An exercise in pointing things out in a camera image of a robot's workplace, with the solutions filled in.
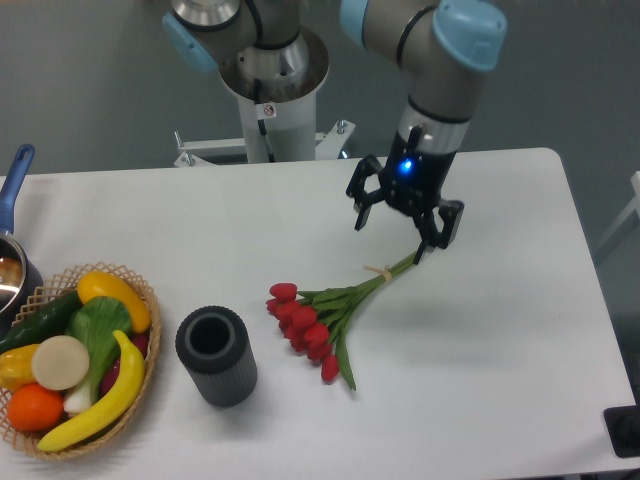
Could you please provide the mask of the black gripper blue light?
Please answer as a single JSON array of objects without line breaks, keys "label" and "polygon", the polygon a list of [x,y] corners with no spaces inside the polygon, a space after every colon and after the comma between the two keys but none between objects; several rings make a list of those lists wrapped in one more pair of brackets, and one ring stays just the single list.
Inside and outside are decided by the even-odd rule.
[{"label": "black gripper blue light", "polygon": [[[421,241],[413,258],[418,265],[425,253],[447,249],[455,239],[464,212],[459,200],[441,199],[441,189],[456,152],[434,154],[420,147],[422,130],[411,130],[407,139],[396,134],[382,167],[373,155],[361,159],[346,188],[357,213],[354,229],[365,227],[371,207],[385,201],[413,219]],[[366,182],[377,176],[380,188],[366,191]]]}]

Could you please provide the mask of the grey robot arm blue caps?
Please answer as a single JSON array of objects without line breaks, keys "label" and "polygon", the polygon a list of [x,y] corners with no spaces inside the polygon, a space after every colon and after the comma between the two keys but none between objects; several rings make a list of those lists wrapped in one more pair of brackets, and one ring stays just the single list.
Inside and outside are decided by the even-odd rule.
[{"label": "grey robot arm blue caps", "polygon": [[[252,163],[311,160],[315,96],[328,51],[300,20],[297,1],[175,1],[162,20],[181,57],[216,72],[235,95]],[[507,31],[487,1],[345,1],[343,30],[412,79],[385,162],[361,160],[346,193],[356,224],[379,202],[410,217],[420,252],[446,248],[464,206],[441,188]]]}]

